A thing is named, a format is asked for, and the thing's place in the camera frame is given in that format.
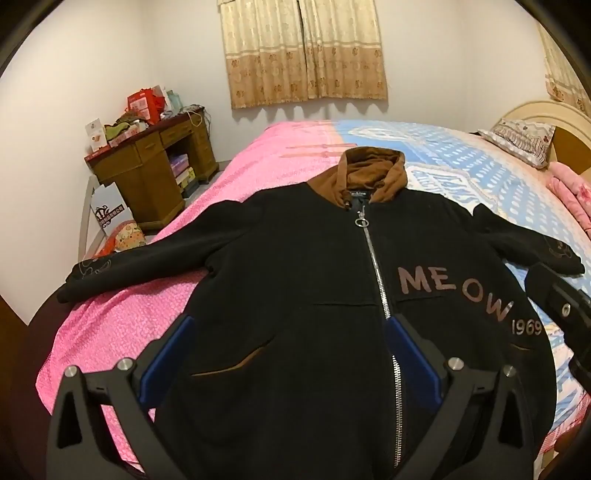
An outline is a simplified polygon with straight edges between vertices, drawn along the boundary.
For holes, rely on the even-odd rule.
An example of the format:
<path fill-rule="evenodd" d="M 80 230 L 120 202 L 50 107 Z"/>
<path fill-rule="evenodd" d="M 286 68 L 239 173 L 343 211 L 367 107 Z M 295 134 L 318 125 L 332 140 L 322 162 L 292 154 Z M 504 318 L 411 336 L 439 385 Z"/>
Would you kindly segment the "black hooded zip jacket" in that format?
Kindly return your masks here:
<path fill-rule="evenodd" d="M 197 324 L 155 412 L 191 479 L 394 479 L 432 436 L 406 319 L 470 370 L 516 371 L 500 430 L 471 400 L 437 477 L 529 479 L 555 414 L 544 325 L 511 273 L 584 265 L 558 239 L 484 205 L 407 185 L 400 151 L 359 147 L 304 183 L 212 204 L 165 238 L 76 265 L 63 303 L 193 270 Z"/>

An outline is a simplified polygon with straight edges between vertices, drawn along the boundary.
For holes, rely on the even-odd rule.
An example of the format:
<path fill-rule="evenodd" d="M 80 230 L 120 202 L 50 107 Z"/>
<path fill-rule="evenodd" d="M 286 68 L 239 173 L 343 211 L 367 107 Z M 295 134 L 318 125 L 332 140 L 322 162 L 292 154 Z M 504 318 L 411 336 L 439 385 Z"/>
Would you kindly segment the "pink folded blanket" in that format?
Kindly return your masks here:
<path fill-rule="evenodd" d="M 586 235 L 590 236 L 590 184 L 560 162 L 551 162 L 548 172 L 547 189 L 567 208 Z"/>

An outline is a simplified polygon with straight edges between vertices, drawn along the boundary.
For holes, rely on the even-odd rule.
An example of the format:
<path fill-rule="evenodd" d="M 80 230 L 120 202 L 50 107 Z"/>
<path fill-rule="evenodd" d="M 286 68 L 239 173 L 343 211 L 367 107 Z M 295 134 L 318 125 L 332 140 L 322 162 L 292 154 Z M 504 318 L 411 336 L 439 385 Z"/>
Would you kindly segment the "beige bed headboard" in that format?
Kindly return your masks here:
<path fill-rule="evenodd" d="M 510 120 L 541 122 L 556 127 L 549 160 L 570 167 L 590 182 L 590 118 L 575 107 L 553 100 L 526 102 L 503 115 Z"/>

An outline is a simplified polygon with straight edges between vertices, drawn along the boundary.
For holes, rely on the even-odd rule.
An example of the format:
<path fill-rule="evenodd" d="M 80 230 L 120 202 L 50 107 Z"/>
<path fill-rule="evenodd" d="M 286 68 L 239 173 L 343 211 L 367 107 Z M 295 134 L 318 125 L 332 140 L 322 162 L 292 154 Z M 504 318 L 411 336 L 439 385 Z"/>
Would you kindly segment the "orange floral floor bag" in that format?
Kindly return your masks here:
<path fill-rule="evenodd" d="M 119 224 L 106 239 L 104 246 L 94 255 L 95 258 L 104 257 L 146 245 L 145 236 L 134 220 Z"/>

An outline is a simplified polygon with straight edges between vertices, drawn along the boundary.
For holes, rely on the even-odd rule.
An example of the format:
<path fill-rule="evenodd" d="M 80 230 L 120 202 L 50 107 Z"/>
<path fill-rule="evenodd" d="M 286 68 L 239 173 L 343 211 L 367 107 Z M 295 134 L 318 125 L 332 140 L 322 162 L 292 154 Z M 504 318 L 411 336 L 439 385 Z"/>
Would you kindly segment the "grey patterned pillow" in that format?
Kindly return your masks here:
<path fill-rule="evenodd" d="M 527 165 L 543 170 L 549 163 L 549 151 L 556 127 L 542 122 L 502 118 L 491 130 L 478 134 Z"/>

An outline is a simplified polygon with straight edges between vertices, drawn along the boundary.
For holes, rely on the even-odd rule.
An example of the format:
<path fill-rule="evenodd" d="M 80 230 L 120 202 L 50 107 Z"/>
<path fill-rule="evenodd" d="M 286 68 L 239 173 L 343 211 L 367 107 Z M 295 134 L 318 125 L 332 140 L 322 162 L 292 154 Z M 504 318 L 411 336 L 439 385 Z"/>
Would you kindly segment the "white printed paper bag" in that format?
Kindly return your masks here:
<path fill-rule="evenodd" d="M 127 206 L 115 183 L 99 185 L 91 196 L 91 210 L 106 236 L 125 220 Z"/>

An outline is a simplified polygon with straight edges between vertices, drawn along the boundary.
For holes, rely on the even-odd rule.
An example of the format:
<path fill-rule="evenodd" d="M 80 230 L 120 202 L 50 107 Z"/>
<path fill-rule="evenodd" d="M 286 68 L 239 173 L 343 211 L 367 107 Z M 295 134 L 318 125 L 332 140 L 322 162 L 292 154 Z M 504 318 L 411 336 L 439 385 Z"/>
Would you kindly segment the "brown wooden desk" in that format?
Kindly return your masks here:
<path fill-rule="evenodd" d="M 192 107 L 114 148 L 90 155 L 86 163 L 100 184 L 118 187 L 143 231 L 158 232 L 185 208 L 170 156 L 187 155 L 197 183 L 208 183 L 219 170 L 209 123 L 204 107 Z"/>

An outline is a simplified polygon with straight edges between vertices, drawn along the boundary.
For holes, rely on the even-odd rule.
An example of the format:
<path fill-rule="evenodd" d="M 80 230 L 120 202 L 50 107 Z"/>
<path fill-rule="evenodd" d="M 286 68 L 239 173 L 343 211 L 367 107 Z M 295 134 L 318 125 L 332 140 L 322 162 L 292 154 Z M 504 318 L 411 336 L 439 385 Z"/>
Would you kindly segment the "white card box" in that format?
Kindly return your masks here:
<path fill-rule="evenodd" d="M 105 129 L 99 118 L 88 123 L 85 126 L 85 131 L 92 152 L 97 152 L 108 146 Z"/>

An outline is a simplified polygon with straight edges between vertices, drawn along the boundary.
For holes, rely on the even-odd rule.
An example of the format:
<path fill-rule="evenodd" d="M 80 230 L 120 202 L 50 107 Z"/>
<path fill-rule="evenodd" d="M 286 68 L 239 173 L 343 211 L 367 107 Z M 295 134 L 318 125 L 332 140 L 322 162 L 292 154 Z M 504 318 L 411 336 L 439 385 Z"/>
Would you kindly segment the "red gift box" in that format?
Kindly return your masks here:
<path fill-rule="evenodd" d="M 160 121 L 164 107 L 164 97 L 152 89 L 141 89 L 127 97 L 127 110 L 136 113 L 149 125 L 155 125 Z"/>

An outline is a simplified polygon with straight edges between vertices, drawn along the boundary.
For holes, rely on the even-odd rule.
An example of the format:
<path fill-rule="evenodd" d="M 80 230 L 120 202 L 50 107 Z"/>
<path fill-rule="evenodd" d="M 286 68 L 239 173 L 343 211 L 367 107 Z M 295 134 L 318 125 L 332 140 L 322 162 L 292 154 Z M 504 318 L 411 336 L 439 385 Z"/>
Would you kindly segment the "beige patterned curtain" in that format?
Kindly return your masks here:
<path fill-rule="evenodd" d="M 220 1 L 217 8 L 232 109 L 387 99 L 374 2 Z"/>

